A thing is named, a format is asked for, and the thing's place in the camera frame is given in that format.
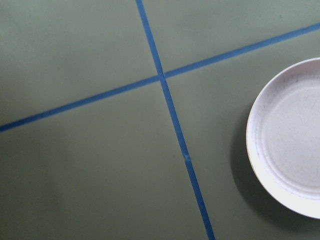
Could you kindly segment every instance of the gray surface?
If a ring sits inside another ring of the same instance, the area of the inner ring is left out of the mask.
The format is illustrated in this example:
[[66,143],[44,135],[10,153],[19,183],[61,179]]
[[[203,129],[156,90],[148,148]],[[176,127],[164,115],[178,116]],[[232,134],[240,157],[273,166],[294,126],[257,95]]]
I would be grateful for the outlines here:
[[0,3],[0,125],[156,73],[134,1]]
[[294,213],[263,189],[246,151],[256,96],[286,67],[318,57],[319,38],[314,32],[168,80],[217,239],[320,238],[320,220]]
[[0,134],[0,239],[206,239],[159,83]]
[[144,0],[164,71],[320,22],[318,0]]

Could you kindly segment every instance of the blue line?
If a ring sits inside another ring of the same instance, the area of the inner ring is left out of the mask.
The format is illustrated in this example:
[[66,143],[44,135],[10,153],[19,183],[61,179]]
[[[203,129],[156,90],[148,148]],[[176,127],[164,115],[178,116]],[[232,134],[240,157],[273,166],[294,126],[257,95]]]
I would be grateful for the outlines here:
[[38,113],[36,115],[28,116],[26,118],[23,118],[23,119],[20,119],[20,120],[17,120],[17,121],[0,126],[0,132],[4,132],[9,129],[13,129],[13,128],[16,128],[16,127],[19,127],[19,126],[22,126],[22,125],[25,125],[28,123],[32,123],[32,122],[40,120],[40,119],[44,119],[44,118],[47,118],[47,117],[71,110],[71,109],[81,107],[83,105],[87,105],[87,104],[90,104],[90,103],[93,103],[93,102],[96,102],[96,101],[99,101],[99,100],[102,100],[105,98],[109,98],[111,96],[121,94],[121,93],[127,92],[129,90],[133,90],[133,89],[154,83],[158,80],[159,80],[158,76],[152,76],[152,77],[149,77],[149,78],[125,85],[125,86],[115,88],[110,91],[106,91],[106,92],[103,92],[103,93],[100,93],[100,94],[97,94],[94,96],[87,97],[87,98],[79,100],[79,101],[75,101],[75,102],[72,102],[72,103],[69,103],[69,104],[42,112],[42,113]]
[[156,67],[156,70],[158,73],[158,77],[160,79],[161,87],[162,87],[165,101],[166,101],[166,104],[167,104],[167,107],[169,109],[169,113],[170,113],[170,116],[172,119],[175,134],[177,136],[177,139],[178,139],[178,142],[179,142],[179,145],[181,148],[181,152],[185,158],[185,165],[186,165],[186,168],[187,168],[187,171],[189,174],[189,178],[190,178],[190,181],[192,184],[193,192],[194,192],[194,195],[195,195],[195,198],[196,198],[196,201],[197,201],[197,204],[198,204],[201,216],[202,216],[202,220],[204,223],[204,227],[205,227],[207,236],[208,236],[209,240],[215,240],[215,235],[214,235],[211,223],[210,223],[210,219],[209,219],[208,212],[207,212],[207,209],[205,206],[205,202],[204,202],[204,199],[201,194],[201,190],[200,190],[200,187],[198,184],[196,173],[194,171],[191,159],[189,157],[186,141],[185,141],[185,138],[184,138],[184,135],[183,135],[180,123],[179,123],[178,115],[177,115],[177,112],[176,112],[176,109],[174,106],[174,102],[172,100],[172,96],[170,94],[167,80],[166,80],[164,73],[163,73],[160,57],[159,57],[159,54],[157,51],[154,37],[151,32],[151,28],[150,28],[150,25],[148,22],[147,14],[146,14],[145,8],[143,6],[142,0],[136,0],[136,5],[137,5],[138,11],[140,13],[140,17],[141,17],[141,21],[142,21],[143,28],[145,31],[145,35],[146,35],[147,41],[149,43],[150,51],[151,51],[153,61],[154,61],[154,64],[155,64],[155,67]]
[[285,33],[285,34],[282,34],[279,36],[275,36],[275,37],[248,45],[248,46],[238,48],[236,50],[232,50],[232,51],[229,51],[229,52],[217,55],[217,56],[213,56],[213,57],[210,57],[210,58],[207,58],[207,59],[195,62],[195,63],[191,63],[186,66],[182,66],[182,67],[170,70],[168,72],[165,72],[164,76],[166,78],[171,78],[173,76],[183,74],[183,73],[189,72],[191,70],[195,70],[195,69],[198,69],[198,68],[210,65],[210,64],[214,64],[214,63],[226,60],[226,59],[230,59],[230,58],[242,55],[242,54],[246,54],[251,51],[254,51],[254,50],[257,50],[260,48],[264,48],[269,45],[277,44],[282,41],[289,40],[289,39],[292,39],[292,38],[295,38],[295,37],[298,37],[298,36],[301,36],[304,34],[308,34],[308,33],[317,31],[317,30],[320,30],[320,23],[310,25],[305,28],[300,28],[298,30],[294,30],[294,31],[291,31],[291,32],[288,32],[288,33]]

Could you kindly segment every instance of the dish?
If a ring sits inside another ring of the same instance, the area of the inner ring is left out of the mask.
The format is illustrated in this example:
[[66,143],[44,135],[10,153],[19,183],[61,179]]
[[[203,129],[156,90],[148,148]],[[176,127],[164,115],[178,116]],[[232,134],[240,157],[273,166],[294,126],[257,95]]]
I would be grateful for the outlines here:
[[286,68],[263,88],[246,146],[255,175],[277,201],[320,219],[320,58]]

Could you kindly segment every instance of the white plate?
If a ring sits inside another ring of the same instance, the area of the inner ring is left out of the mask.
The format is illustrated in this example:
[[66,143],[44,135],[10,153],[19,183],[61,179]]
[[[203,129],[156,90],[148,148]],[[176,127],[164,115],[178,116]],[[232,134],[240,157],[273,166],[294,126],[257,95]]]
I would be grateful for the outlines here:
[[246,146],[255,175],[276,200],[320,219],[320,58],[288,67],[263,88]]

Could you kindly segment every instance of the blue tape strip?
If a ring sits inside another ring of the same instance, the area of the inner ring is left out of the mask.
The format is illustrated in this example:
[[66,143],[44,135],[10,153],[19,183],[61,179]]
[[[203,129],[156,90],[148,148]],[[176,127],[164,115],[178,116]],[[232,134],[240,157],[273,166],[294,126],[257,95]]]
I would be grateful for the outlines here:
[[236,56],[239,56],[239,55],[260,49],[260,48],[267,47],[269,45],[277,44],[277,43],[285,41],[285,40],[289,40],[289,39],[292,39],[292,38],[295,38],[295,37],[298,37],[298,36],[301,36],[301,35],[304,35],[307,33],[314,32],[317,30],[320,30],[320,23],[317,23],[317,24],[314,24],[314,25],[311,25],[311,26],[308,26],[305,28],[301,28],[298,30],[294,30],[294,31],[291,31],[291,32],[288,32],[288,33],[285,33],[285,34],[282,34],[282,35],[279,35],[276,37],[269,38],[267,40],[263,40],[263,41],[260,41],[260,42],[257,42],[257,43],[254,43],[254,44],[251,44],[248,46],[238,48],[236,50],[232,50],[232,51],[229,51],[229,52],[217,55],[217,56],[213,56],[213,57],[189,64],[186,66],[176,68],[174,70],[165,72],[164,76],[166,78],[171,78],[173,76],[183,74],[183,73],[189,72],[191,70],[195,70],[195,69],[198,69],[198,68],[210,65],[210,64],[214,64],[214,63],[226,60],[226,59],[230,59],[230,58],[233,58],[233,57],[236,57]]
[[59,113],[62,113],[62,112],[65,112],[65,111],[68,111],[68,110],[71,110],[74,108],[78,108],[80,106],[90,104],[90,103],[93,103],[93,102],[96,102],[96,101],[99,101],[99,100],[102,100],[105,98],[109,98],[111,96],[121,94],[126,91],[133,90],[133,89],[154,83],[156,81],[159,81],[158,76],[152,76],[152,77],[149,77],[149,78],[146,78],[146,79],[143,79],[143,80],[140,80],[140,81],[137,81],[137,82],[134,82],[134,83],[110,90],[110,91],[106,91],[106,92],[103,92],[103,93],[100,93],[100,94],[97,94],[97,95],[94,95],[91,97],[87,97],[87,98],[79,100],[79,101],[75,101],[75,102],[72,102],[72,103],[69,103],[69,104],[66,104],[66,105],[39,113],[39,114],[36,114],[33,116],[29,116],[29,117],[20,119],[18,121],[14,121],[14,122],[2,125],[2,126],[0,126],[0,132],[4,132],[9,129],[19,127],[21,125],[25,125],[25,124],[28,124],[28,123],[31,123],[31,122],[34,122],[34,121],[37,121],[40,119],[44,119],[44,118],[50,117],[52,115],[56,115],[56,114],[59,114]]
[[196,198],[196,201],[197,201],[197,204],[198,204],[201,216],[202,216],[202,220],[203,220],[203,223],[205,226],[207,236],[208,236],[209,240],[215,240],[214,232],[213,232],[213,229],[212,229],[212,226],[210,223],[210,219],[209,219],[208,212],[207,212],[207,209],[205,206],[205,202],[204,202],[204,199],[203,199],[201,191],[200,191],[200,187],[198,184],[196,173],[194,171],[194,168],[191,163],[191,159],[189,157],[186,141],[185,141],[185,138],[184,138],[184,135],[183,135],[180,123],[179,123],[178,115],[177,115],[177,112],[176,112],[176,109],[175,109],[175,106],[174,106],[174,103],[172,100],[172,96],[170,94],[167,80],[166,80],[164,73],[163,73],[160,57],[159,57],[159,54],[157,51],[154,37],[151,32],[151,28],[150,28],[150,25],[148,22],[147,14],[146,14],[145,8],[143,6],[142,0],[136,0],[136,5],[137,5],[138,11],[140,13],[140,17],[141,17],[141,21],[142,21],[143,28],[145,31],[145,35],[146,35],[147,41],[149,43],[150,51],[151,51],[153,61],[154,61],[154,64],[155,64],[155,67],[156,67],[156,70],[157,70],[157,73],[158,73],[158,76],[160,79],[160,83],[161,83],[161,87],[162,87],[162,90],[164,93],[165,101],[166,101],[167,107],[170,112],[170,116],[172,119],[172,123],[174,126],[174,130],[175,130],[180,148],[181,148],[181,152],[185,158],[185,165],[186,165],[186,168],[187,168],[187,171],[189,174],[189,178],[190,178],[190,181],[192,184],[193,192],[195,194],[195,198]]

